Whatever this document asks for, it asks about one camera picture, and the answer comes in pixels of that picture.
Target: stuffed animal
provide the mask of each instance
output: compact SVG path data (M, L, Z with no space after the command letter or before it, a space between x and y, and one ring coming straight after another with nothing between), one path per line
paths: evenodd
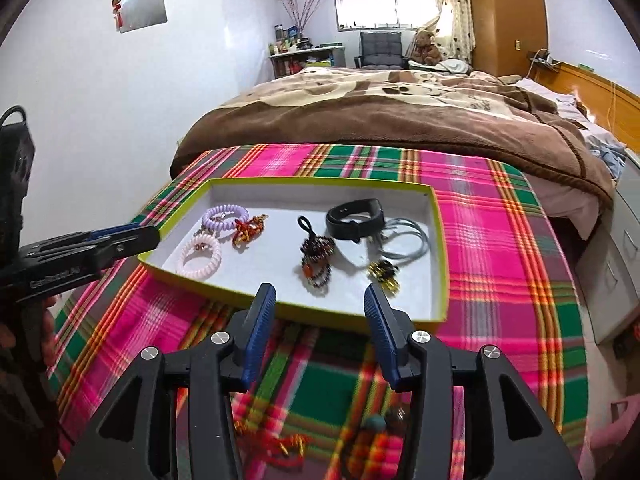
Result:
M411 59L423 65L437 65L442 61L442 54L433 44L433 33L420 30L415 34L415 47Z

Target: cabinet handle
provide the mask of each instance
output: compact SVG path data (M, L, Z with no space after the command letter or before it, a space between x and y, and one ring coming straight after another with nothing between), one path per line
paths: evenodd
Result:
M609 269L609 272L611 273L611 277L613 278L615 285L617 285L618 279L616 278L616 275L613 273L613 269L611 268L611 264L609 262L607 262L607 269Z
M636 253L637 253L638 249L640 249L640 248L636 245L636 243L634 242L634 239L631 237L631 235L629 234L629 231L627 231L626 229L625 229L625 236L627 238L629 238L629 241L631 242L631 245L633 245L633 247L634 247L634 249L636 250Z

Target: drawer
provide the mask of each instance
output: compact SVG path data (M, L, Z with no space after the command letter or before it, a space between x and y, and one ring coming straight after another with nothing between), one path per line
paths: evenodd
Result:
M640 219L640 160L638 156L627 150L625 169L620 176L618 193L631 208L636 218Z
M640 314L640 300L607 229L598 229L576 267L596 343L621 333Z
M609 232L640 296L640 221L618 194Z

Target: metal pivot bolt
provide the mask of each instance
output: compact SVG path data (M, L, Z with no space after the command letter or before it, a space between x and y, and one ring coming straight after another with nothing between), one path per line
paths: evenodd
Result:
M148 346L140 352L140 357L145 361L151 361L151 359L158 357L158 349L155 346Z
M416 330L411 334L411 338L417 343L428 343L431 341L431 334L424 330Z
M494 345L487 345L482 349L482 351L489 359L497 359L502 354L500 349Z
M211 335L211 342L216 345L222 345L229 341L229 334L226 332L216 332Z

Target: blanket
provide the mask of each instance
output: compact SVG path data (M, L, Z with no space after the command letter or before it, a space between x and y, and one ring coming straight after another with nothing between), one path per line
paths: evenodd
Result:
M204 153L135 219L162 226L208 178L322 176L432 186L449 255L447 321L438 337L478 351L500 346L535 392L576 460L588 383L571 273L525 177L479 157L376 146L235 146ZM233 308L155 280L136 258L76 289L56 319L58 354L49 371L61 424L75 440L127 365L145 346L188 348L222 330ZM303 470L277 470L246 456L247 480L340 480L339 455L369 415L406 402L376 367L366 336L279 320L252 389L232 402L235 420L273 436L313 439ZM190 478L182 391L177 443L180 478ZM455 395L451 478L462 480L465 417ZM356 478L391 479L402 440L386 433L358 442L348 458ZM63 452L69 443L61 439Z
M175 153L176 177L207 150L239 144L342 143L480 155L612 203L607 167L556 104L470 76L312 67L207 113Z

